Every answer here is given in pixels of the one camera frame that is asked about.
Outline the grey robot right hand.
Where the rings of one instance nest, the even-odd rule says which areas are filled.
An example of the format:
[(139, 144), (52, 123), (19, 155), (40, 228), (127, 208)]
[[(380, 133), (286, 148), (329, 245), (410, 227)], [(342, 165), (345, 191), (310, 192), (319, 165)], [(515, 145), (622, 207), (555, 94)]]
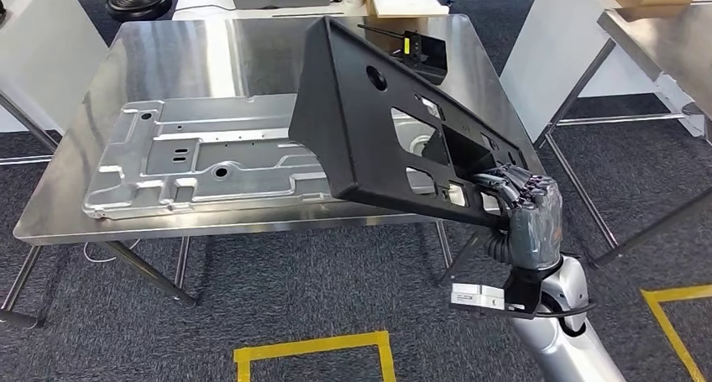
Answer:
[(557, 182), (513, 164), (474, 176), (476, 185), (497, 199), (508, 228), (490, 229), (486, 253), (503, 264), (547, 270), (560, 259), (563, 238), (563, 199)]

